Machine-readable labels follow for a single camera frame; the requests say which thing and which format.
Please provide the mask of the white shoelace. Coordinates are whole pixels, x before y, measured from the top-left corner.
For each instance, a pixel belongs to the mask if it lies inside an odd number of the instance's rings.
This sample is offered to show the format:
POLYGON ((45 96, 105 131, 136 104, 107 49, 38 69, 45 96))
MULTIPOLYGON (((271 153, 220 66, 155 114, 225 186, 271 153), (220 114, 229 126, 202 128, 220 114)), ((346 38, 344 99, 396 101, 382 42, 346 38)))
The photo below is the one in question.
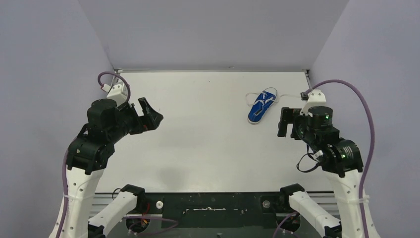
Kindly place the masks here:
POLYGON ((271 93, 268 93, 266 91, 262 91, 260 93, 247 93, 245 95, 245 100, 247 105, 251 108, 251 112, 260 112, 263 111, 265 106, 269 103, 271 103, 268 107, 270 107, 273 104, 276 104, 280 101, 280 98, 282 97, 292 97, 292 98, 301 98, 301 96, 298 95, 292 95, 292 94, 282 94, 282 95, 274 95, 271 93), (249 96, 256 95, 256 99, 254 102, 249 101, 249 96))

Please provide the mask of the blue canvas sneaker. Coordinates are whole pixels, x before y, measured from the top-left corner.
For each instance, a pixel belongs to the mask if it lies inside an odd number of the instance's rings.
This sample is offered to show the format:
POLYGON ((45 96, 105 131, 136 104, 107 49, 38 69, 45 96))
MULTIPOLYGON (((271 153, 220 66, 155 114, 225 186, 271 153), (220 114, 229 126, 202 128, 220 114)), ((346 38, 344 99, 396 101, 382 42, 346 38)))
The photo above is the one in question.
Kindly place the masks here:
POLYGON ((258 124, 265 113, 277 102, 278 91, 274 87, 268 87, 259 93, 247 93, 245 99, 250 107, 248 122, 258 124))

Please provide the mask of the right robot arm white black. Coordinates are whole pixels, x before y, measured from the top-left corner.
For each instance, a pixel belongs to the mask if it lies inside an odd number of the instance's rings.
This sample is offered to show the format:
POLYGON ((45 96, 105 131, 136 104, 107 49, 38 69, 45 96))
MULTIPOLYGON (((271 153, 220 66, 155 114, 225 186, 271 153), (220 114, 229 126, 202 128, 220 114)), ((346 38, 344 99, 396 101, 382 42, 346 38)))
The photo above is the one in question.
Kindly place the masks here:
POLYGON ((284 137, 292 124, 291 137, 313 151, 315 167, 320 167, 331 183, 340 217, 329 214, 298 183, 280 189, 279 207, 299 213, 323 238, 378 238, 369 197, 359 193, 364 166, 360 150, 353 141, 340 137, 332 116, 332 108, 326 106, 311 107, 306 114, 282 108, 278 136, 284 137))

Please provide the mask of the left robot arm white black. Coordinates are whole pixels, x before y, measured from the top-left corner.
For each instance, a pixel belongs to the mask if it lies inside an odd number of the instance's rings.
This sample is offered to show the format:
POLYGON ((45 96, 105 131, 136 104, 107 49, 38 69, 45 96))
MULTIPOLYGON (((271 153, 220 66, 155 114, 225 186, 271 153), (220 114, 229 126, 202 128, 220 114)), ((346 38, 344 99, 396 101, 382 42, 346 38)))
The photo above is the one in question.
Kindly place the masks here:
POLYGON ((88 121, 65 154, 63 197, 52 238, 105 238, 128 213, 149 208, 144 188, 128 184, 102 211, 90 216, 96 188, 116 143, 127 135, 156 130, 163 120, 146 98, 139 103, 141 116, 133 104, 118 105, 112 99, 96 100, 87 110, 88 121))

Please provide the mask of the aluminium front rail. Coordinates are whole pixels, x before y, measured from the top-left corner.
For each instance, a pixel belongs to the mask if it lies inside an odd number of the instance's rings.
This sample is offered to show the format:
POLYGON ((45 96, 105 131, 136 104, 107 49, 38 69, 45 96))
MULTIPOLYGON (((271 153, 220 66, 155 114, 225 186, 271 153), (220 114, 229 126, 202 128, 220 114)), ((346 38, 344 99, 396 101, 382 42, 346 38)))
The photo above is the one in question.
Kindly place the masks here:
MULTIPOLYGON (((332 191, 308 191, 307 192, 318 205, 320 205, 328 213, 333 216, 339 216, 337 203, 332 191)), ((113 198, 116 199, 116 193, 96 193, 89 216, 92 217, 102 211, 109 205, 113 198)), ((283 213, 285 208, 280 202, 280 192, 205 192, 205 193, 163 193, 163 192, 146 192, 146 198, 150 204, 148 214, 161 214, 163 211, 180 210, 181 213, 187 210, 201 211, 226 211, 239 209, 250 211, 251 209, 265 209, 269 213, 270 208, 263 208, 263 201, 274 203, 277 213, 283 213), (163 202, 163 208, 158 209, 156 203, 163 202)))

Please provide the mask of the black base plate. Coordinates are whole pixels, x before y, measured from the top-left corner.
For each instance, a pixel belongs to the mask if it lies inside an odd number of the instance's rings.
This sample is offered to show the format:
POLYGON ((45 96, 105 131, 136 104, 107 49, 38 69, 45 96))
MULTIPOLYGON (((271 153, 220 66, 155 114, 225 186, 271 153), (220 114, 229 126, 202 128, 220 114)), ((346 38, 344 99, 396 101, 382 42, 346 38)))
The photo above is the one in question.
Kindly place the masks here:
POLYGON ((146 193, 143 215, 162 216, 161 228, 274 229, 293 210, 280 192, 146 193))

